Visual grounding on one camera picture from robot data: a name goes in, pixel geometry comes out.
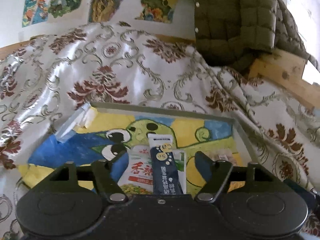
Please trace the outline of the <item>navy blue snack stick packet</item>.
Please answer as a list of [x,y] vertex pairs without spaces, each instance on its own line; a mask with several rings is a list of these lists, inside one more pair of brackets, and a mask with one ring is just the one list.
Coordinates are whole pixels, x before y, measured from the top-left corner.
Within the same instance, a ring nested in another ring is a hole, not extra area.
[[182,195],[178,168],[173,154],[170,134],[148,134],[152,163],[153,193],[156,195]]

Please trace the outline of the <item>clear pink snack packet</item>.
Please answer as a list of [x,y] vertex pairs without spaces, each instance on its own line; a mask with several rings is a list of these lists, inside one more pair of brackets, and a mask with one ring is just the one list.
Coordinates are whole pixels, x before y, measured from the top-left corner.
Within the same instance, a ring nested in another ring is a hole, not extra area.
[[238,157],[238,154],[233,153],[233,151],[230,148],[220,149],[215,152],[216,160],[226,160],[232,163],[234,166],[239,165],[237,161],[237,157]]

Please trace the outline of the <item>green red snack packet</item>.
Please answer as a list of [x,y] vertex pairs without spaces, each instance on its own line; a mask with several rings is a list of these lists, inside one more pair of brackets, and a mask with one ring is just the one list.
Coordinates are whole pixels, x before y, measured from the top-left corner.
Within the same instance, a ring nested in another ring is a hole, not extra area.
[[[172,153],[182,191],[186,193],[186,153],[180,150],[173,150]],[[118,185],[128,195],[153,194],[152,163],[149,146],[136,145],[129,149],[129,164],[119,179]]]

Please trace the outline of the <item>grey tray with cartoon painting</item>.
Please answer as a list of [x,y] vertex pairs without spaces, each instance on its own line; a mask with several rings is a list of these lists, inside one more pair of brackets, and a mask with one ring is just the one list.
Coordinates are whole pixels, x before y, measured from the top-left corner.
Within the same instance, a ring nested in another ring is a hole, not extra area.
[[88,166],[98,159],[123,157],[125,171],[129,149],[149,146],[150,133],[172,135],[173,150],[186,153],[186,193],[192,196],[205,185],[195,167],[196,152],[216,160],[217,150],[230,148],[238,154],[238,166],[254,160],[248,137],[231,118],[169,109],[85,104],[31,154],[26,164],[19,165],[18,171],[29,188],[68,161]]

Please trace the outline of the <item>floral satin bed cover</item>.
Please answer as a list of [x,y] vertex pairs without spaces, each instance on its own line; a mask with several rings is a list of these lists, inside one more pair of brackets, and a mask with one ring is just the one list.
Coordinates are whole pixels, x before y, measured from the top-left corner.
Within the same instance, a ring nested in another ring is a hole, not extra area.
[[89,101],[234,115],[261,164],[319,188],[319,115],[283,88],[127,24],[88,24],[1,61],[1,239],[21,236],[18,165]]

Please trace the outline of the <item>olive quilted puffer jacket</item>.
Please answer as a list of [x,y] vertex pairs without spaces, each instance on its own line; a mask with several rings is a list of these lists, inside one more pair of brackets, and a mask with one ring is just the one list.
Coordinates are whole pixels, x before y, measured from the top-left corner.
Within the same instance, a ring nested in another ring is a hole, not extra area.
[[319,69],[282,0],[194,1],[196,49],[208,65],[245,72],[260,54],[278,48]]

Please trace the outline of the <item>wooden bed frame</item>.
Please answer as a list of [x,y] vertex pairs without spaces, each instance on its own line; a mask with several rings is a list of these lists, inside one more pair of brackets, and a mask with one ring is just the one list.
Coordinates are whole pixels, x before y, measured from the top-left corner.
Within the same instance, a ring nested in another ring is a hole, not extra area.
[[282,50],[261,55],[247,74],[210,66],[193,42],[123,28],[75,28],[1,49],[1,116],[85,103],[117,103],[196,113],[231,112],[296,100],[319,107],[319,83],[303,80],[305,62]]

